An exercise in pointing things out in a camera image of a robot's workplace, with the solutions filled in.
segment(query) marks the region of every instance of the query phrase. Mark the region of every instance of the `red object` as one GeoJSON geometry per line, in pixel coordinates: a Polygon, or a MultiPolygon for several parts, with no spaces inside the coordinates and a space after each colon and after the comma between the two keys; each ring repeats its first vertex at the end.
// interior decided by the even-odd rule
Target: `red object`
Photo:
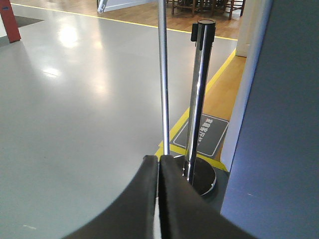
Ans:
{"type": "Polygon", "coordinates": [[[13,15],[10,0],[0,0],[0,14],[9,42],[20,41],[21,36],[13,15]]]}

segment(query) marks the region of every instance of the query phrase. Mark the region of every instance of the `metal pole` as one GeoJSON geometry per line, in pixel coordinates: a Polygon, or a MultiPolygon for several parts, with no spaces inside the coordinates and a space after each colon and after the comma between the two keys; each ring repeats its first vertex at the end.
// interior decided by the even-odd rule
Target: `metal pole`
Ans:
{"type": "Polygon", "coordinates": [[[214,36],[215,22],[212,20],[200,20],[198,22],[195,65],[190,98],[190,111],[183,173],[190,184],[193,184],[200,117],[204,103],[207,72],[214,36]]]}
{"type": "Polygon", "coordinates": [[[159,61],[164,155],[169,154],[166,0],[159,0],[159,61]]]}

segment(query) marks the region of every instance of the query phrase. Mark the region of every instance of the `wooden chair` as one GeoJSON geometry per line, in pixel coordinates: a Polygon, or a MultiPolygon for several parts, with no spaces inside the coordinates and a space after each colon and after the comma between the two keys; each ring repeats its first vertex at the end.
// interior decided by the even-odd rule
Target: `wooden chair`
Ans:
{"type": "Polygon", "coordinates": [[[203,6],[204,1],[200,0],[199,2],[200,2],[199,6],[197,6],[198,0],[172,0],[171,1],[171,14],[174,15],[174,10],[177,7],[177,8],[191,9],[191,15],[194,16],[196,10],[200,10],[202,12],[202,9],[203,9],[202,6],[203,6]]]}
{"type": "Polygon", "coordinates": [[[230,20],[233,15],[233,11],[235,10],[241,10],[240,16],[242,16],[245,8],[245,2],[246,0],[224,0],[224,6],[221,9],[216,9],[217,0],[213,0],[211,8],[212,16],[214,15],[215,11],[228,12],[228,20],[230,20]]]}

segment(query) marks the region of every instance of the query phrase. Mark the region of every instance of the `blue wall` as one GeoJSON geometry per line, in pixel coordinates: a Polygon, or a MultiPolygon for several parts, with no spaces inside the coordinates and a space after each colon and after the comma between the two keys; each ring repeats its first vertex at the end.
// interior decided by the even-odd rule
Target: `blue wall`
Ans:
{"type": "Polygon", "coordinates": [[[274,0],[221,213],[261,239],[319,238],[319,1],[274,0]]]}

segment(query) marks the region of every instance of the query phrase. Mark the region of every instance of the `yellow floor line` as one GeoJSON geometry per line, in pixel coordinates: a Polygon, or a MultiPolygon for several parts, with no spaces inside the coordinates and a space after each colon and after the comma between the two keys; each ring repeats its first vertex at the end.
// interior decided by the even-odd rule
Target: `yellow floor line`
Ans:
{"type": "MultiPolygon", "coordinates": [[[[230,64],[230,62],[232,61],[232,59],[235,57],[235,53],[236,53],[236,49],[229,55],[229,57],[226,59],[226,61],[224,62],[224,64],[218,69],[218,71],[215,73],[215,75],[211,78],[211,80],[207,83],[206,85],[206,91],[205,93],[207,93],[212,86],[217,82],[218,78],[220,77],[220,75],[224,72],[224,70],[227,68],[227,66],[230,64]]],[[[179,118],[179,120],[177,121],[177,123],[174,125],[174,127],[169,131],[169,141],[172,141],[172,139],[176,136],[176,134],[178,133],[178,131],[182,128],[182,126],[185,124],[185,122],[187,121],[189,116],[189,108],[183,113],[183,115],[179,118]]],[[[185,149],[178,147],[176,145],[172,145],[170,144],[170,149],[173,152],[179,153],[179,154],[184,154],[185,149]]],[[[160,156],[163,154],[163,141],[160,142],[159,144],[159,149],[156,151],[155,155],[160,158],[160,156]]],[[[219,161],[213,160],[211,158],[208,158],[206,156],[197,155],[198,157],[206,160],[208,163],[210,163],[212,166],[217,167],[219,169],[225,170],[227,171],[225,165],[219,161]]]]}
{"type": "MultiPolygon", "coordinates": [[[[49,9],[49,8],[45,8],[45,7],[28,6],[28,5],[18,4],[18,3],[11,3],[11,5],[25,6],[25,7],[31,7],[31,8],[36,8],[36,9],[42,9],[42,10],[63,12],[63,13],[70,13],[70,14],[75,14],[75,15],[79,15],[79,16],[88,16],[88,17],[92,17],[92,18],[105,19],[105,20],[109,20],[109,21],[116,21],[116,22],[128,23],[128,24],[133,24],[133,25],[138,25],[138,26],[147,26],[147,27],[157,28],[157,26],[152,26],[152,25],[147,25],[147,24],[142,24],[142,23],[116,20],[116,19],[107,18],[107,17],[92,16],[92,15],[87,15],[87,14],[82,14],[82,13],[76,13],[76,12],[70,12],[70,11],[62,11],[62,10],[56,10],[56,9],[49,9]]],[[[168,28],[168,30],[169,30],[169,31],[176,31],[176,32],[183,32],[183,33],[191,34],[190,31],[182,31],[182,30],[171,29],[171,28],[168,28]]],[[[226,39],[226,40],[238,41],[237,39],[234,39],[234,38],[228,38],[228,37],[222,37],[222,36],[215,36],[215,37],[216,37],[216,38],[221,38],[221,39],[226,39]]]]}

